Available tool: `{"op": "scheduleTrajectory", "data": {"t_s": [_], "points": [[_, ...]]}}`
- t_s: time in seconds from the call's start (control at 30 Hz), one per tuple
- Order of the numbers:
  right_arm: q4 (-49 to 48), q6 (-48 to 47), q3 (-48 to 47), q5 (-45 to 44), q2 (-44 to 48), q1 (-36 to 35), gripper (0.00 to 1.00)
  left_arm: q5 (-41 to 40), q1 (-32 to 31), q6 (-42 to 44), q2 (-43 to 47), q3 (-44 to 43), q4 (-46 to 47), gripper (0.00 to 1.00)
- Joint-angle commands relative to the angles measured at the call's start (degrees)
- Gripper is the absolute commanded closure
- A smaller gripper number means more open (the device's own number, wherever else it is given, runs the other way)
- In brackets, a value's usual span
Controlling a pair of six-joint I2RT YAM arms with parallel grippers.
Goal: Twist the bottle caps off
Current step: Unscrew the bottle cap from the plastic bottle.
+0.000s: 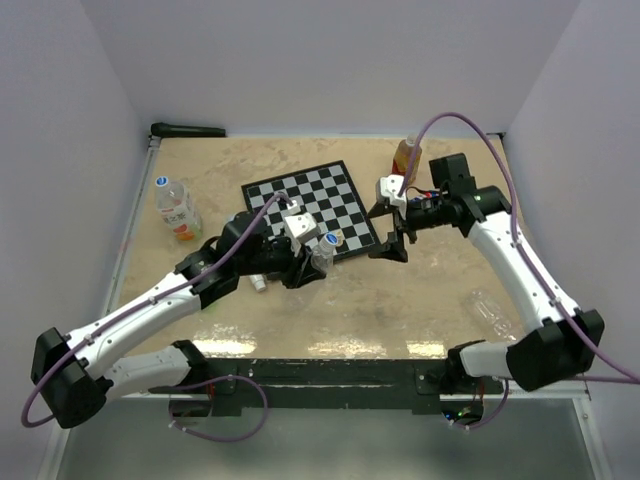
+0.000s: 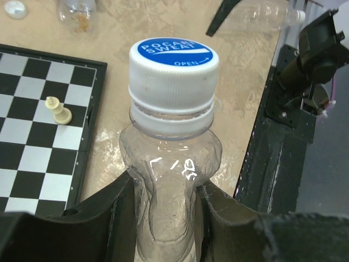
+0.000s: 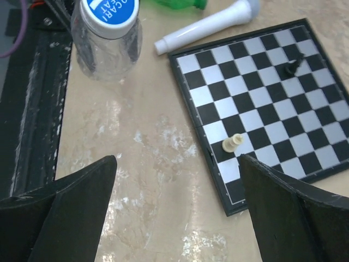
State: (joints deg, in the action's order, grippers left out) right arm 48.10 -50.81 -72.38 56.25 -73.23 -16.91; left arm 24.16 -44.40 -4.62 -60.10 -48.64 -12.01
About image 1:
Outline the blue pocari sweat cap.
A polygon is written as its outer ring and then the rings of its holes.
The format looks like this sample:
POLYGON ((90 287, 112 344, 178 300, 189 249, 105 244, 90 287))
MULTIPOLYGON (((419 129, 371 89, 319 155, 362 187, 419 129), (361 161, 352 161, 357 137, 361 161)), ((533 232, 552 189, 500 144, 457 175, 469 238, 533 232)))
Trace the blue pocari sweat cap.
POLYGON ((325 233, 319 240, 319 247, 325 251, 333 251, 339 245, 340 245, 340 239, 333 232, 325 233))

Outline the amber drink bottle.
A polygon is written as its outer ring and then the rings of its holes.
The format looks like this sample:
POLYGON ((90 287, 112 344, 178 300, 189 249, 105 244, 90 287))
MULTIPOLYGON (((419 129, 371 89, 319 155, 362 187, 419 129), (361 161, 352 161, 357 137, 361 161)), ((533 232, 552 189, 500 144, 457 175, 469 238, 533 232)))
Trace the amber drink bottle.
POLYGON ((394 153, 391 170, 392 174, 405 176, 408 171, 413 151, 416 151, 416 158, 409 180, 410 184, 412 184, 416 179, 422 156, 422 147, 420 143, 416 142, 415 135, 409 135, 405 139, 400 141, 394 153))

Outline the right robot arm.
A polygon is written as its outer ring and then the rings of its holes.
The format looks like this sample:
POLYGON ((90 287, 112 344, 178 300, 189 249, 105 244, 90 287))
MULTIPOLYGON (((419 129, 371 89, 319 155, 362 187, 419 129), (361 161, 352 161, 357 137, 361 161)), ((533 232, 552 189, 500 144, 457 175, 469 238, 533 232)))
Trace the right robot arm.
POLYGON ((479 188, 467 160, 455 154, 429 163, 433 195, 410 200, 400 188, 403 178, 389 175, 376 183, 371 218, 389 214, 393 230, 372 252, 374 258, 405 263, 404 244, 420 230, 450 225, 483 254, 511 297, 525 335, 513 342, 468 342, 449 350, 440 380, 443 391, 469 392, 481 377, 509 378, 534 391, 587 372, 604 321, 584 311, 546 270, 520 228, 512 226, 512 209, 495 186, 479 188))

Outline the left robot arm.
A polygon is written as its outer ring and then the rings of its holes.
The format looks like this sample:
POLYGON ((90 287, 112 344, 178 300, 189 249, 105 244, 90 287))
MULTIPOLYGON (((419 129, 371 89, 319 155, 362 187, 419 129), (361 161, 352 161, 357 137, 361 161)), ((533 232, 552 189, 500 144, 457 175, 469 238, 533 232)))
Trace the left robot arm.
POLYGON ((207 361, 189 341, 132 357, 130 351, 171 323, 234 292, 243 276, 273 275, 297 289, 326 277, 337 236, 321 233, 309 213, 285 217, 274 236, 266 220, 242 212, 221 234, 187 255, 153 288, 125 306, 70 333, 50 328, 35 343, 35 392, 64 429, 78 426, 110 400, 137 390, 200 390, 207 361))

